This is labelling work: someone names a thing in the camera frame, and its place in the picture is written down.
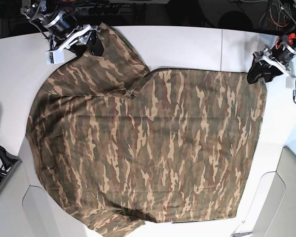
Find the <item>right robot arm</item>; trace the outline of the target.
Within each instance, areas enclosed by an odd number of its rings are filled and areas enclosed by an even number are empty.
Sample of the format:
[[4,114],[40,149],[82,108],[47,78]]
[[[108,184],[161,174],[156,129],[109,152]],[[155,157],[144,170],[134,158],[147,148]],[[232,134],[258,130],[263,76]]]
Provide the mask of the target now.
[[64,51],[80,57],[86,49],[102,56],[104,47],[98,38],[99,26],[79,25],[75,0],[23,0],[20,12],[48,40],[47,64],[64,62]]

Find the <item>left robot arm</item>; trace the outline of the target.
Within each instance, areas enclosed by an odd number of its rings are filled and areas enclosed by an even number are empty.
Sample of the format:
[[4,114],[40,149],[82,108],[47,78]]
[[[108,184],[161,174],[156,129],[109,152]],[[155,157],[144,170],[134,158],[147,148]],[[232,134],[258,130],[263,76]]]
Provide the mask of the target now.
[[283,13],[283,24],[276,25],[283,31],[272,47],[253,53],[252,66],[247,74],[247,82],[254,84],[259,79],[271,82],[275,77],[285,75],[288,88],[296,88],[296,75],[292,60],[296,57],[296,0],[279,0]]

